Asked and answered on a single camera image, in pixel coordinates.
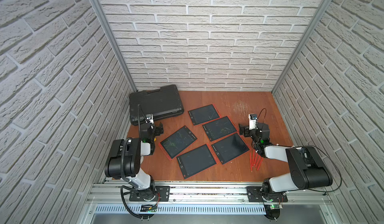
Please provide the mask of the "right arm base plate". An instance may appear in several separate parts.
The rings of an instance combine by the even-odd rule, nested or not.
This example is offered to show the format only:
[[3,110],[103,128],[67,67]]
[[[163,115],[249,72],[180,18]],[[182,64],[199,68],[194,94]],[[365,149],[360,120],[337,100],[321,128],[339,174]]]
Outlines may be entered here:
[[246,187],[247,197],[250,203],[286,203],[288,202],[287,194],[281,193],[266,193],[262,191],[262,187],[248,186]]

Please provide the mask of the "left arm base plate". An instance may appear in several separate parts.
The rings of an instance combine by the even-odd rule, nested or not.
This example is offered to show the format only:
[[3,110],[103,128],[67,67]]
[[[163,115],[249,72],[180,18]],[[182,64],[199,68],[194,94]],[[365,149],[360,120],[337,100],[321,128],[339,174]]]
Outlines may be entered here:
[[134,191],[130,194],[130,202],[167,202],[170,196],[170,186],[155,186],[145,190]]

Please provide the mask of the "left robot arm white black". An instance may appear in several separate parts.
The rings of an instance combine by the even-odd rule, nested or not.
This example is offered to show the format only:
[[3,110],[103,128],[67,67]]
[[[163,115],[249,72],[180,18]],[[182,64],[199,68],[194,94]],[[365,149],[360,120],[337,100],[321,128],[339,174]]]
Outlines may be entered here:
[[149,122],[139,125],[139,137],[112,142],[104,172],[108,178],[121,179],[132,187],[130,191],[144,201],[159,200],[153,177],[141,169],[144,156],[155,151],[156,136],[164,133],[163,124]]

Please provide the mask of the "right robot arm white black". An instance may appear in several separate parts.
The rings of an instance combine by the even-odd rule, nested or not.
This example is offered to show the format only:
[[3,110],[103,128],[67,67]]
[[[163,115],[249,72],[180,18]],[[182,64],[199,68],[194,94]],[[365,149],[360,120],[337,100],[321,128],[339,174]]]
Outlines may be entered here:
[[263,124],[258,124],[255,120],[249,126],[239,124],[239,134],[252,139],[252,148],[257,155],[289,165],[289,173],[265,179],[261,188],[256,191],[264,201],[272,202],[276,199],[283,202],[288,191],[312,190],[333,184],[332,174],[315,147],[272,144],[265,135],[266,132]]

